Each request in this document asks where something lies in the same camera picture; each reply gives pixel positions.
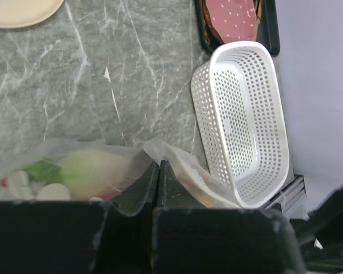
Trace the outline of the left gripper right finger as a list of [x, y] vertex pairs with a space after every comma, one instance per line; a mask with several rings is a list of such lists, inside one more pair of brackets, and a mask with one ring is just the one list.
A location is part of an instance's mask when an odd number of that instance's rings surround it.
[[305, 273], [294, 231], [275, 209], [202, 206], [163, 161], [153, 212], [154, 273]]

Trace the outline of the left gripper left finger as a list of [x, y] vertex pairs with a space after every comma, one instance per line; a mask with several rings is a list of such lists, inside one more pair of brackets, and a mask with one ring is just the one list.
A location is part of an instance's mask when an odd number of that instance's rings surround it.
[[151, 273], [158, 175], [107, 202], [0, 202], [0, 273]]

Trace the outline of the white radish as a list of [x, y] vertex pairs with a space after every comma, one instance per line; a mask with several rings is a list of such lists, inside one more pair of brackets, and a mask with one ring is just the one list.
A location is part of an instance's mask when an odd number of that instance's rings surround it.
[[58, 160], [43, 158], [23, 170], [33, 181], [64, 185], [75, 198], [108, 199], [129, 184], [126, 174], [130, 164], [125, 156], [88, 148], [72, 151]]

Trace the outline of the clear dotted zip bag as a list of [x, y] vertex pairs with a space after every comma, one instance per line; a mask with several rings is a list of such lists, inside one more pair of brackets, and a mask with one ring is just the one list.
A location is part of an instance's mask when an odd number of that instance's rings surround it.
[[125, 192], [151, 164], [164, 161], [172, 178], [205, 207], [237, 207], [234, 192], [194, 155], [157, 138], [141, 148], [49, 139], [8, 159], [0, 167], [0, 186], [8, 199], [105, 201]]

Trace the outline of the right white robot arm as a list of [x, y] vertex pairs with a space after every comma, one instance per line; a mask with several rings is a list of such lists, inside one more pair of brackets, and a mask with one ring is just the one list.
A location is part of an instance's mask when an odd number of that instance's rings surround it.
[[307, 220], [290, 223], [308, 271], [343, 273], [343, 186], [310, 212]]

